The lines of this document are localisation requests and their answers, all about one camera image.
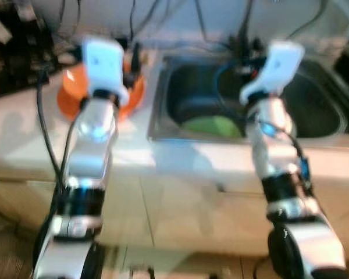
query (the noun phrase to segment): sink basin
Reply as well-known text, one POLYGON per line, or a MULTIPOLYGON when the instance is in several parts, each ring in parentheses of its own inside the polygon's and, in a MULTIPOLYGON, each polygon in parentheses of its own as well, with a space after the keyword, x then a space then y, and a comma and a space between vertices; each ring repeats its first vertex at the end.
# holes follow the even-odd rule
MULTIPOLYGON (((226 58, 167 56, 159 76, 149 138, 152 140, 197 140, 236 142, 206 133, 182 129, 196 117, 223 116, 229 112, 220 104, 215 88, 216 72, 226 58)), ((243 116, 238 102, 240 88, 248 76, 233 69, 219 76, 218 88, 227 106, 243 116)), ((305 60, 282 94, 286 109, 295 123, 299 138, 322 138, 349 133, 349 89, 319 64, 305 60)), ((243 123, 234 121, 244 136, 243 123)))

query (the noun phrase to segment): kitchen counter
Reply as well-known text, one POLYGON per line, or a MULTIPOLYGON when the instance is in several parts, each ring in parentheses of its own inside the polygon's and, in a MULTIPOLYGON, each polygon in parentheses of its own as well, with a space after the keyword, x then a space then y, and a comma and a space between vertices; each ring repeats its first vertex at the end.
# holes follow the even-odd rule
MULTIPOLYGON (((150 122, 156 84, 161 70, 161 51, 149 53, 144 67, 147 93, 135 113, 119 123, 119 139, 113 146, 114 173, 144 176, 146 174, 183 174, 184 176, 247 179, 257 182, 248 145, 210 144, 200 142, 149 142, 150 122)), ((55 155, 62 159, 69 126, 56 104, 61 74, 51 77, 43 89, 44 113, 55 155)), ((349 180, 349 148, 305 148, 311 171, 316 178, 339 178, 344 186, 349 180)), ((35 90, 26 90, 0 98, 0 173, 15 171, 51 179, 51 161, 38 125, 35 90)))

